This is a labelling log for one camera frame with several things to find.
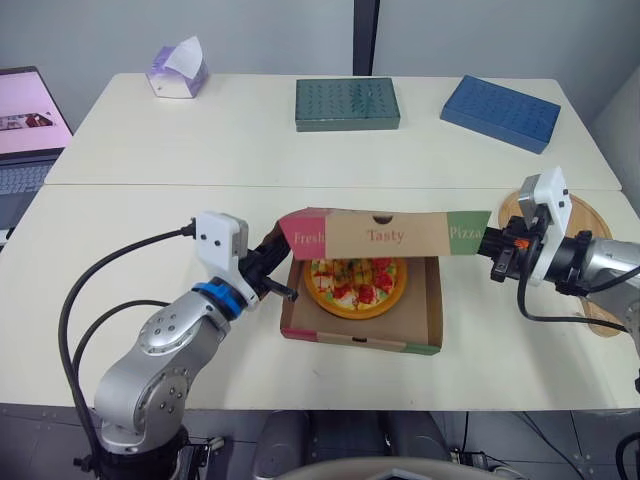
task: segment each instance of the tissue box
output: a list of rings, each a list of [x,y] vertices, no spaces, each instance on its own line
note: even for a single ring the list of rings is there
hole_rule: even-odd
[[[534,153],[551,140],[560,106],[465,76],[440,118]]]
[[[175,49],[176,47],[162,47],[153,61],[151,70],[147,72],[147,78],[153,93],[158,97],[193,98],[209,76],[207,65],[202,59],[195,76],[189,78],[165,65]]]

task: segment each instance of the white table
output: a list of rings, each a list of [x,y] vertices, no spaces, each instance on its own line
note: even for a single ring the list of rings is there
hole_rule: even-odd
[[[213,75],[176,100],[154,97],[143,74],[116,75],[47,183],[513,188],[559,165],[574,189],[620,189],[555,80],[494,80],[562,106],[536,155],[441,121],[459,78],[394,78],[398,130],[297,133],[297,78]]]
[[[305,206],[406,211],[491,209],[511,190],[46,186],[0,254],[0,402],[70,405],[56,345],[58,315],[75,279],[127,243],[188,223],[202,209],[246,219],[255,245],[283,214]],[[640,241],[640,221],[619,192],[575,192],[614,236]],[[545,410],[639,407],[638,359],[627,335],[603,339],[587,326],[536,324],[516,307],[516,284],[489,280],[490,261],[441,258],[444,346],[433,357],[284,339],[281,300],[269,296],[233,324],[189,397],[193,408]],[[274,278],[285,281],[286,261]],[[203,269],[190,239],[171,239],[116,261],[81,293],[71,344],[102,312],[126,300],[170,301]],[[529,308],[573,315],[575,298],[532,288]],[[88,399],[133,344],[151,308],[114,317],[81,368]]]

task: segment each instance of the round wooden board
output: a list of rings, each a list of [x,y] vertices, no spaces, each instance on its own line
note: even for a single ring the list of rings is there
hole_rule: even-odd
[[[580,230],[591,230],[594,237],[613,238],[611,230],[609,230],[609,226],[604,219],[587,202],[575,195],[571,195],[571,203],[573,208],[571,209],[571,217],[569,217],[569,225],[567,226],[566,235],[568,237],[575,237]],[[500,207],[500,213],[498,214],[500,228],[504,228],[514,215],[522,216],[522,210],[520,210],[520,205],[518,204],[517,191],[509,195]],[[584,299],[581,299],[581,302],[586,317],[621,324],[617,318],[601,309],[595,303]],[[620,333],[618,330],[601,327],[600,325],[589,325],[589,327],[594,333],[602,337],[611,337]]]

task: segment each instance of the cardboard box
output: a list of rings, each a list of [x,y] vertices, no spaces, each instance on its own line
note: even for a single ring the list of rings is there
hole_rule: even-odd
[[[294,255],[283,302],[286,338],[432,355],[442,347],[440,255],[478,251],[490,212],[390,213],[308,208],[280,219]],[[409,257],[407,288],[388,312],[370,320],[336,317],[311,298],[303,262],[315,258]]]

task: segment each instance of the green box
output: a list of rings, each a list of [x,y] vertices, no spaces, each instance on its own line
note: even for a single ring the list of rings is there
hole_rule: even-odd
[[[298,80],[296,130],[395,130],[400,110],[390,78]]]

